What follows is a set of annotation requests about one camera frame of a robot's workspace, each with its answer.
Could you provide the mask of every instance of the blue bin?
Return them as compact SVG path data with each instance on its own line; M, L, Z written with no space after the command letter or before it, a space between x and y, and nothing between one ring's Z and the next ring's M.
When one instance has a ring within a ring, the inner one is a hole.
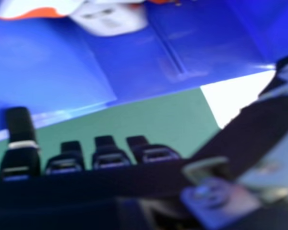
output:
M28 107L44 127L263 72L288 55L288 0L146 7L147 28L106 38L69 19L0 21L0 139L9 107Z

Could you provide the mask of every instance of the groove in blue plastic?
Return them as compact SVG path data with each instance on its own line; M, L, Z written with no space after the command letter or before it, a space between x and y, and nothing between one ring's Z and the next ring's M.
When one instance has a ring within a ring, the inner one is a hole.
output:
M147 28L107 38L69 19L0 21L0 130L12 106L27 106L42 127L266 71L288 55L288 0L277 3L147 4Z

